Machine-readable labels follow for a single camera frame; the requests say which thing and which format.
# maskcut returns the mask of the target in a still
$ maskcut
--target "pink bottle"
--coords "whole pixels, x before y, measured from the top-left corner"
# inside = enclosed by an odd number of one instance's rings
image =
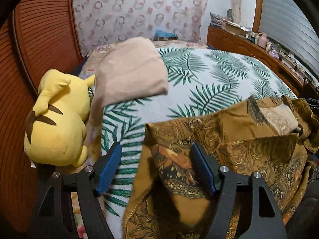
[[[268,42],[268,39],[267,39],[267,34],[265,33],[259,33],[258,35],[261,35],[261,37],[259,37],[258,39],[258,46],[266,49],[266,46],[267,46],[267,42]]]

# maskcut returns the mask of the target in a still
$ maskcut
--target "window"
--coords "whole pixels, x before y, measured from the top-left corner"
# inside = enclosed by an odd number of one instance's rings
[[[319,77],[319,38],[293,0],[263,0],[259,31],[292,51]]]

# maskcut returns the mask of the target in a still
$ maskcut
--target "patterned blanket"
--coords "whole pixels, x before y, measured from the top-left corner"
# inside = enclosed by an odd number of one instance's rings
[[[102,131],[91,129],[88,134],[90,143],[99,145],[101,141],[103,155],[113,142],[120,142],[123,148],[112,185],[100,198],[101,208],[116,239],[122,238],[123,213],[140,159],[145,123],[205,115],[250,95],[257,99],[282,95],[296,98],[275,73],[255,58],[198,48],[163,47],[157,50],[167,67],[168,95],[106,106]],[[94,87],[90,88],[90,93],[94,95]],[[93,164],[96,157],[96,153],[92,154],[86,164]],[[76,220],[78,228],[83,230],[80,215],[76,215]]]

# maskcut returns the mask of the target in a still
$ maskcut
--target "brown blanket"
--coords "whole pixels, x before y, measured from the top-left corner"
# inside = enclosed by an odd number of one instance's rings
[[[293,121],[263,114],[282,103],[291,109],[300,133],[291,132]],[[304,99],[284,96],[259,101],[250,97],[206,116],[148,124],[124,213],[125,239],[190,239],[203,234],[216,201],[208,198],[196,179],[189,157],[194,141],[237,173],[259,171],[286,224],[304,195],[310,170],[307,152],[319,148],[318,128],[318,119]],[[237,195],[227,238],[235,235],[239,198]]]
[[[101,124],[107,105],[167,91],[167,70],[152,41],[142,37],[128,39],[103,58],[95,73],[90,123],[94,127]]]

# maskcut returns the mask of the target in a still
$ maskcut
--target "yellow stuffed animal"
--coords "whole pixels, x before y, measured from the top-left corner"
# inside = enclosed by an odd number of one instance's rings
[[[83,121],[88,118],[88,87],[94,76],[86,80],[49,70],[39,85],[39,97],[28,114],[24,138],[25,152],[35,162],[81,166],[87,159]]]

